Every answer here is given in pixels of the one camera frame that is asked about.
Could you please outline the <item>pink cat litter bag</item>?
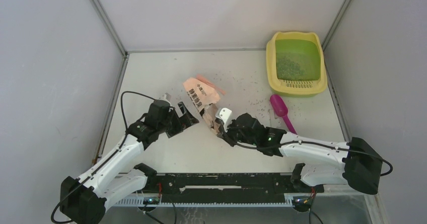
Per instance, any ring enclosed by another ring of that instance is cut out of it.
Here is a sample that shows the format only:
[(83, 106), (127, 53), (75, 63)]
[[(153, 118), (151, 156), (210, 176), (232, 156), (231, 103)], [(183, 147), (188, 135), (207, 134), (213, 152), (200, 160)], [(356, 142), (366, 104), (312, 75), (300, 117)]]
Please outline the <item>pink cat litter bag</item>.
[(210, 131), (218, 135), (220, 124), (215, 117), (218, 111), (216, 103), (221, 99), (220, 94), (226, 94), (225, 91), (200, 74), (195, 78), (188, 78), (183, 87)]

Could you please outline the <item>magenta plastic scoop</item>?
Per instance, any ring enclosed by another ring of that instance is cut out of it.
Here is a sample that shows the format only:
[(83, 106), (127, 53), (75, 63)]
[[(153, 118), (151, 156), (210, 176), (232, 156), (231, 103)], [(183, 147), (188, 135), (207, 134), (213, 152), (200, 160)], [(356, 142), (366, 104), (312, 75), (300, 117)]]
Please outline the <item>magenta plastic scoop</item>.
[(297, 134), (293, 124), (291, 123), (288, 117), (289, 110), (286, 104), (284, 103), (282, 97), (277, 94), (273, 94), (270, 96), (269, 101), (275, 115), (284, 121), (285, 125), (291, 133)]

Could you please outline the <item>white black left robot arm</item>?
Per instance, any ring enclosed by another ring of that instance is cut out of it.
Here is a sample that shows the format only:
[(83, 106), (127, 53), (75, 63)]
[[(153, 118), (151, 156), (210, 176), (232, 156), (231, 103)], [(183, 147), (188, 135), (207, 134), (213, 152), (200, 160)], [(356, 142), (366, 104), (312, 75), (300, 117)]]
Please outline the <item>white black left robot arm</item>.
[(199, 121), (180, 102), (178, 116), (167, 100), (154, 100), (147, 113), (129, 125), (121, 141), (97, 164), (79, 175), (68, 176), (60, 186), (60, 201), (54, 208), (75, 223), (99, 223), (107, 210), (129, 194), (157, 187), (156, 171), (138, 164), (127, 174), (119, 172), (143, 153), (163, 133), (168, 138), (182, 133)]

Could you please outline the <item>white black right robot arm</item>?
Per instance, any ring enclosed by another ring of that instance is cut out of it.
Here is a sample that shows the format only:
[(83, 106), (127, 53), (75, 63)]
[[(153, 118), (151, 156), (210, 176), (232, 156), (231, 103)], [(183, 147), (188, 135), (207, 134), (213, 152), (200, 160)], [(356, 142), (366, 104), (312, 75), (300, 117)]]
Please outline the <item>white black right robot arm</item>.
[(348, 185), (376, 195), (382, 165), (390, 165), (364, 139), (333, 142), (302, 137), (284, 129), (263, 126), (245, 113), (233, 119), (229, 109), (216, 114), (218, 137), (230, 146), (256, 150), (266, 156), (300, 160), (292, 171), (291, 185), (303, 192), (318, 185)]

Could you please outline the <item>green litter pellets pile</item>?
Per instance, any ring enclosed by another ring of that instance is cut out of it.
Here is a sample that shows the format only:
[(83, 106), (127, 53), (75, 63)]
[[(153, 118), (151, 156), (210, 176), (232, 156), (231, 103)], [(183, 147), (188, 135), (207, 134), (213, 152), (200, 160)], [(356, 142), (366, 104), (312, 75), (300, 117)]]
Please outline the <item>green litter pellets pile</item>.
[(308, 80), (311, 76), (310, 60), (302, 53), (278, 52), (276, 54), (276, 75), (280, 80)]

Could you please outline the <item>yellow green litter box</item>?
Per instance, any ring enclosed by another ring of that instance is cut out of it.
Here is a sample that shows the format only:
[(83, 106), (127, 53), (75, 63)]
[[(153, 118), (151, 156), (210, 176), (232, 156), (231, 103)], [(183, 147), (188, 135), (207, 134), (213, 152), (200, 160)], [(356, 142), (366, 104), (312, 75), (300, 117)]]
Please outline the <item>yellow green litter box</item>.
[(312, 97), (328, 87), (323, 49), (314, 32), (277, 32), (266, 45), (266, 72), (272, 91)]

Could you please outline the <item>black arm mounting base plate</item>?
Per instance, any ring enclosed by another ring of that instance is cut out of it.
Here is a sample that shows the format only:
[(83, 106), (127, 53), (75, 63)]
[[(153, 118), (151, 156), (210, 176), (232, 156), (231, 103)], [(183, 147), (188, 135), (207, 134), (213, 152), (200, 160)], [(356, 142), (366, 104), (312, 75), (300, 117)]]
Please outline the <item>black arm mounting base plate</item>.
[(165, 173), (149, 177), (137, 194), (153, 194), (175, 204), (285, 204), (285, 196), (324, 192), (290, 173)]

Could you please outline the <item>aluminium front frame rail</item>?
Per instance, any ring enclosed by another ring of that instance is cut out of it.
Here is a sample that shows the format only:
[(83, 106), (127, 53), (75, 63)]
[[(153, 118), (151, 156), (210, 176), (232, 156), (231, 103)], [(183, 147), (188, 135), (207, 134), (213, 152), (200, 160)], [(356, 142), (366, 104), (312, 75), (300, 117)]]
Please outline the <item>aluminium front frame rail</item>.
[(279, 207), (308, 205), (313, 190), (326, 195), (358, 195), (348, 185), (310, 187), (283, 173), (154, 174), (132, 170), (115, 178), (107, 190), (91, 194), (79, 182), (66, 178), (60, 196), (71, 195), (61, 206), (107, 210), (113, 206)]

